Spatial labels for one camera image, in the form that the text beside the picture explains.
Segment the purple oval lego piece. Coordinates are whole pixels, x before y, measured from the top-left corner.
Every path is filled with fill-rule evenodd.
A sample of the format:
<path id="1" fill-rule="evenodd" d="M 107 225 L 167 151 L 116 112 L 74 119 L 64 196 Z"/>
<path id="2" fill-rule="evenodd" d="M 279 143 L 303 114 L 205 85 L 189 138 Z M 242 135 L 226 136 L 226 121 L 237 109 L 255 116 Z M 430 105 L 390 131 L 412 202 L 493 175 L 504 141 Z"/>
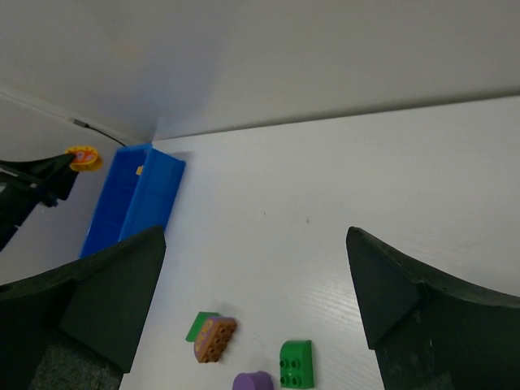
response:
<path id="1" fill-rule="evenodd" d="M 271 376 L 262 370 L 240 373 L 232 383 L 232 390 L 274 390 Z"/>

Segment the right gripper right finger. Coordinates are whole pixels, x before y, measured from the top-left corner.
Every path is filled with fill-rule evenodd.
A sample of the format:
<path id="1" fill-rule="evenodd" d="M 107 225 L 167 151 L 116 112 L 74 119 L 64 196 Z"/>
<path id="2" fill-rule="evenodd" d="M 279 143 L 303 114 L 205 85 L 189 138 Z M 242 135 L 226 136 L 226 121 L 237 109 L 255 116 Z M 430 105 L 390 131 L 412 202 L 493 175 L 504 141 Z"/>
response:
<path id="1" fill-rule="evenodd" d="M 517 389 L 519 299 L 412 258 L 359 227 L 346 251 L 386 389 Z"/>

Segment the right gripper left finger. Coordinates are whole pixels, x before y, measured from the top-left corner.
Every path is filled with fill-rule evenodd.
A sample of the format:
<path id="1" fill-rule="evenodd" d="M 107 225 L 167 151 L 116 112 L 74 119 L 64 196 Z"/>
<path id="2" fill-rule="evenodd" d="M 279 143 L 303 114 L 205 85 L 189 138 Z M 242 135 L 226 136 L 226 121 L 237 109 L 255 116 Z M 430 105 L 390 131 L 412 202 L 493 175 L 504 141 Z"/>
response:
<path id="1" fill-rule="evenodd" d="M 117 389 L 166 253 L 163 228 L 1 287 L 3 389 Z"/>

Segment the yellow oval printed lego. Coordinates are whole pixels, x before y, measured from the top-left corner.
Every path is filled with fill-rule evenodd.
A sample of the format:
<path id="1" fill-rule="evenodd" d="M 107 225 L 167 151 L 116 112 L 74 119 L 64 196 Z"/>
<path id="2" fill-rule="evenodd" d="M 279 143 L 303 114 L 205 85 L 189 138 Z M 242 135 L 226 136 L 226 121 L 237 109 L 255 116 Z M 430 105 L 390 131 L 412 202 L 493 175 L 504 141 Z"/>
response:
<path id="1" fill-rule="evenodd" d="M 74 155 L 72 162 L 69 164 L 73 171 L 97 171 L 103 166 L 102 156 L 92 146 L 72 146 L 67 149 L 66 153 Z"/>

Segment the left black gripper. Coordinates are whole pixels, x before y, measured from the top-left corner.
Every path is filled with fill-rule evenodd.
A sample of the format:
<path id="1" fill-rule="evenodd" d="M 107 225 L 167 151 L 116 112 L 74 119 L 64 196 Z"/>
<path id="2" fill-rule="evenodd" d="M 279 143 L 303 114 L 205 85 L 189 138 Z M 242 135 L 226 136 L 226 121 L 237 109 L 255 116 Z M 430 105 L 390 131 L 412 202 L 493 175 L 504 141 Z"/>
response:
<path id="1" fill-rule="evenodd" d="M 27 162 L 1 161 L 1 250 L 39 203 L 66 201 L 78 173 L 75 155 L 60 154 Z"/>

